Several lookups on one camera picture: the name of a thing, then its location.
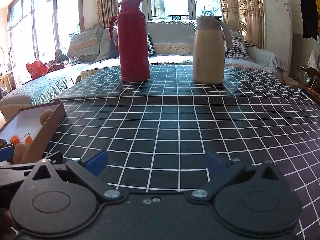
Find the brown fruit at edge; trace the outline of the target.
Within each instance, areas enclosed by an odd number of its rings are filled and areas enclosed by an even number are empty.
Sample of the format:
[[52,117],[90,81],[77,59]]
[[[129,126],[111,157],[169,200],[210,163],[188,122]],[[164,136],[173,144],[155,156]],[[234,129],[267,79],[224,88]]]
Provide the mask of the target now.
[[29,149],[30,145],[26,142],[19,142],[14,148],[13,162],[19,164]]

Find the orange fruit piece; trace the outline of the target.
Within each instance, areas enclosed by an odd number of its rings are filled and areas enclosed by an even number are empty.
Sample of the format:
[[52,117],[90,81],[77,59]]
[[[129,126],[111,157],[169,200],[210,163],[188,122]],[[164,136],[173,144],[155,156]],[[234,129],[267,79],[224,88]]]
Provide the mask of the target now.
[[17,135],[13,135],[13,136],[10,138],[10,143],[11,143],[12,145],[17,145],[19,142],[21,142],[21,141],[20,141],[19,136],[17,136]]

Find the brown cardboard tray box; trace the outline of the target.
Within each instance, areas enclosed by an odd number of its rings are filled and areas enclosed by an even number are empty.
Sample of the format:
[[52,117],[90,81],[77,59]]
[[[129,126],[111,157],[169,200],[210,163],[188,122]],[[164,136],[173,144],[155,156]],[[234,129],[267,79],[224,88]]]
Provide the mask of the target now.
[[[47,109],[52,109],[53,113],[42,126],[40,116]],[[35,163],[42,158],[65,114],[65,108],[61,102],[22,108],[1,128],[1,139],[7,141],[8,144],[5,147],[15,148],[16,145],[10,143],[10,138],[13,135],[19,136],[21,142],[24,142],[26,137],[30,135],[33,142],[19,164]]]

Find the brown round fruit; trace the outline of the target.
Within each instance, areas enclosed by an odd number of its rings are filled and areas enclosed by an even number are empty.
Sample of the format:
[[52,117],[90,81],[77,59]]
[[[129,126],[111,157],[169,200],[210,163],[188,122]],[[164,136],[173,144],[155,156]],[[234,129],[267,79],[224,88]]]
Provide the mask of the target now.
[[46,121],[50,118],[50,116],[52,115],[53,110],[52,109],[47,109],[45,110],[41,116],[40,116],[40,124],[43,126]]

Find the black grid tablecloth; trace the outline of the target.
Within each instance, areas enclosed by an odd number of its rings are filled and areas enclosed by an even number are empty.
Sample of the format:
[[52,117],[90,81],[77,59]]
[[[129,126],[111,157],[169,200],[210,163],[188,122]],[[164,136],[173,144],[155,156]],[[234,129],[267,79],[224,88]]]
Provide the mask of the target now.
[[203,85],[191,66],[151,67],[123,83],[105,68],[60,94],[66,116],[47,153],[109,153],[103,179],[116,189],[190,191],[210,180],[204,154],[249,165],[274,162],[302,202],[299,239],[319,239],[319,107],[266,72],[227,67]]

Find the red plastic bag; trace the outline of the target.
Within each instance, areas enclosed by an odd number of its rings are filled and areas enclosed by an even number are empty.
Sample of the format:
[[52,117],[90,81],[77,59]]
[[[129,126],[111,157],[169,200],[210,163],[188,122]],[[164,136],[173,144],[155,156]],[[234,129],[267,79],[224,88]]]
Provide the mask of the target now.
[[26,65],[27,71],[31,75],[31,79],[35,80],[48,73],[49,67],[42,63],[41,60],[37,59],[35,62],[28,62]]

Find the striped back cushion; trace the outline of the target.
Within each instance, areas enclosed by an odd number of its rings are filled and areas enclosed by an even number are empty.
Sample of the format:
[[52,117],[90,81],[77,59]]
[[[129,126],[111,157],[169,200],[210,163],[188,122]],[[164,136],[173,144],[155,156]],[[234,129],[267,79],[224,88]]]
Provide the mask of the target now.
[[73,36],[67,51],[68,57],[97,56],[102,34],[103,28],[95,28]]

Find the cream thermos jug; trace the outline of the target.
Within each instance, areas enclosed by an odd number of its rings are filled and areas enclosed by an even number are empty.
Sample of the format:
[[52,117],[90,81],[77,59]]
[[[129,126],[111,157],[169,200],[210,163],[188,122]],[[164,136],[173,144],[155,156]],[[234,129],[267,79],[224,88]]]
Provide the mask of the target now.
[[200,16],[193,46],[193,80],[221,84],[225,70],[225,48],[232,49],[232,38],[225,22],[214,16]]

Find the patterned grey cushion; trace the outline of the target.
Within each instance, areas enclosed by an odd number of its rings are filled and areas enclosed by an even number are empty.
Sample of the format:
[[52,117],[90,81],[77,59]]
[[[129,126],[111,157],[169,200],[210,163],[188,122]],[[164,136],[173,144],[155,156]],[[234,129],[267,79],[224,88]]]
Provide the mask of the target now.
[[226,39],[224,39],[225,43],[225,57],[231,59],[242,59],[248,60],[249,55],[247,52],[247,48],[245,45],[245,40],[243,36],[231,36],[232,38],[232,49],[227,48]]

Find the dark blue cushion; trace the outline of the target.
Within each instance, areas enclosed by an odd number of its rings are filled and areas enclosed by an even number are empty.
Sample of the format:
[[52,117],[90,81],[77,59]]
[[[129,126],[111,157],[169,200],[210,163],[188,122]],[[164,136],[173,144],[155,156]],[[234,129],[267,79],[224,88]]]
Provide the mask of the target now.
[[118,57],[119,57],[118,50],[117,50],[116,46],[111,41],[110,47],[109,47],[108,59],[115,59]]

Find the red thermos flask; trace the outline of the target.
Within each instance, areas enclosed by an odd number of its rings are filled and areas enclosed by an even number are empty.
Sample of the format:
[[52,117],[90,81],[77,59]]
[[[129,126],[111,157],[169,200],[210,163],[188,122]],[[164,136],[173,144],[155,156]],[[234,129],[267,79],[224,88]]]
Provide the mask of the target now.
[[140,82],[150,78],[144,0],[122,0],[120,12],[110,19],[110,40],[118,50],[121,80]]

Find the quilted sectional sofa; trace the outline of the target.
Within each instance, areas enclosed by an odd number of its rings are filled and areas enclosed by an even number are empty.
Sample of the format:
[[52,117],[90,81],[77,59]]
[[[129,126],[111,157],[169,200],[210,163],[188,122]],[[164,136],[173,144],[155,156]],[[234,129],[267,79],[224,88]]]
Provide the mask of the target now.
[[[193,63],[193,44],[196,31],[195,21],[149,21],[147,33],[154,55],[149,57],[149,64]],[[231,30],[231,36],[242,36]],[[76,83],[106,67],[120,65],[118,58],[108,59],[110,47],[109,30],[103,29],[100,41],[100,53],[93,57],[94,62],[81,62],[65,66],[35,80],[28,81],[1,99],[1,113],[5,121],[22,108],[51,102],[55,97],[71,88]],[[278,54],[246,43],[248,60],[225,57],[225,65],[231,67],[262,69],[281,79],[286,68],[286,61]]]

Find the gold embroidered right curtain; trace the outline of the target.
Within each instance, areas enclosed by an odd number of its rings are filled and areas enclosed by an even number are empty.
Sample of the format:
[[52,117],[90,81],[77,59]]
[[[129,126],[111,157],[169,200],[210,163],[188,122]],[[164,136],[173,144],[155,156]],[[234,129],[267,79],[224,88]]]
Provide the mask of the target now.
[[263,0],[220,0],[223,19],[229,29],[242,34],[246,41],[263,47]]

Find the gold middle curtain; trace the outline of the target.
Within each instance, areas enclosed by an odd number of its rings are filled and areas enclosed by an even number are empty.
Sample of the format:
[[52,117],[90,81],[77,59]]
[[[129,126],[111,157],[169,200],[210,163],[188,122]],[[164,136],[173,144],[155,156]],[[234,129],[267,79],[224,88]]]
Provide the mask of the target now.
[[104,28],[108,28],[112,16],[118,14],[118,0],[96,0],[98,21],[99,24]]

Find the white air conditioner unit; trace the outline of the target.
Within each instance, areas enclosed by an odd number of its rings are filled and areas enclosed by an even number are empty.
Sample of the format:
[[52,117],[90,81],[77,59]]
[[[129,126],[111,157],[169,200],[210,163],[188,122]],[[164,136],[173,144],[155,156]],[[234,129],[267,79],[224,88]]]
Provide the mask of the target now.
[[264,49],[286,61],[284,75],[290,72],[292,55],[292,14],[290,0],[263,0]]

